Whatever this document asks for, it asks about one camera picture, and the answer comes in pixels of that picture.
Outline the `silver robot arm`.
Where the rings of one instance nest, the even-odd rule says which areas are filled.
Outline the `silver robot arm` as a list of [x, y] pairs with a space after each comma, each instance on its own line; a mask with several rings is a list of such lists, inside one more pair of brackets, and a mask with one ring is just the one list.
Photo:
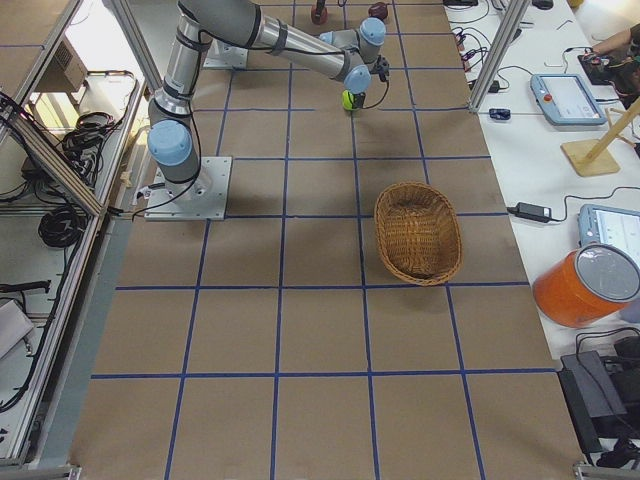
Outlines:
[[361, 97], [389, 69], [381, 54], [384, 22], [369, 17], [350, 30], [313, 36], [267, 15], [252, 1], [181, 1], [167, 69], [149, 104], [148, 149], [164, 180], [178, 188], [201, 175], [192, 131], [192, 99], [200, 72], [243, 69], [250, 51], [320, 73]]
[[317, 0], [314, 8], [312, 9], [312, 13], [317, 17], [321, 16], [326, 10], [325, 4], [325, 0]]

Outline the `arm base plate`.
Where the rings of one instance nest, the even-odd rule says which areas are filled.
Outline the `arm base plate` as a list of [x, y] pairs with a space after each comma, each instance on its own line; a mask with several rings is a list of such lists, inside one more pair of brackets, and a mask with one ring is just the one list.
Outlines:
[[186, 193], [174, 199], [189, 182], [182, 186], [167, 183], [157, 167], [154, 182], [163, 183], [163, 186], [151, 191], [144, 218], [148, 221], [222, 221], [231, 169], [231, 157], [204, 157], [198, 179]]
[[214, 39], [203, 63], [208, 70], [245, 70], [248, 50]]

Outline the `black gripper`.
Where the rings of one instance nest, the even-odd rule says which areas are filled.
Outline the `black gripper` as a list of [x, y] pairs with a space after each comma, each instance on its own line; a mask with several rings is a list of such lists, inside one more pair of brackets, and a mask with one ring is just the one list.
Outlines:
[[360, 110], [365, 107], [366, 94], [358, 93], [351, 95], [351, 109]]

